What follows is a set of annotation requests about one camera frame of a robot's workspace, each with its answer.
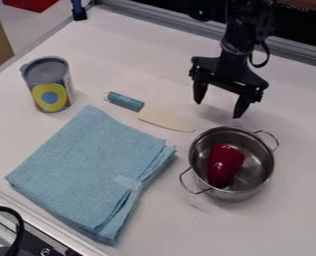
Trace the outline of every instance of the can lid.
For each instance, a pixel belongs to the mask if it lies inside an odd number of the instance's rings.
[[[68,70],[68,63],[58,57],[43,57],[35,59],[22,70],[23,77],[28,82],[49,83],[62,79]]]

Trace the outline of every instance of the paint can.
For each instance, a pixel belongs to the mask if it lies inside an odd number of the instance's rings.
[[[66,60],[42,57],[23,65],[20,71],[38,110],[54,113],[73,104],[74,88]]]

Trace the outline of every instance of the blue towel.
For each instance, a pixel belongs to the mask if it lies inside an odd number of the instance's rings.
[[[77,229],[115,244],[142,188],[175,152],[88,105],[6,179]]]

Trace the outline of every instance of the white table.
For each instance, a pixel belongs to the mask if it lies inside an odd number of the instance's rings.
[[[316,67],[272,56],[256,71],[270,82],[262,103],[233,120],[233,94],[211,87],[202,105],[192,100],[190,58],[219,53],[213,40],[93,8],[89,20],[69,24],[0,74],[0,190],[64,226],[13,191],[4,176],[93,104],[167,139],[178,157],[142,195],[118,246],[66,227],[69,231],[113,256],[316,255]],[[44,55],[61,56],[71,65],[77,101],[61,113],[38,112],[20,76],[22,64]],[[135,113],[102,100],[109,90],[171,109],[190,118],[197,131],[184,134],[139,122]],[[271,184],[247,202],[214,204],[188,194],[178,182],[192,140],[221,125],[264,129],[281,141]]]

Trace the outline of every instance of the metal bowl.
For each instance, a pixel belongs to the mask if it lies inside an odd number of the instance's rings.
[[[265,133],[276,143],[270,149],[258,136]],[[235,175],[233,182],[225,188],[211,186],[207,181],[208,158],[213,144],[227,144],[245,155],[242,168]],[[278,140],[269,132],[249,132],[235,127],[218,127],[199,135],[189,150],[190,167],[180,174],[182,186],[192,194],[206,193],[216,199],[242,201],[256,195],[270,180],[274,169],[273,151],[279,147]],[[193,170],[199,191],[193,191],[183,182],[183,175]]]

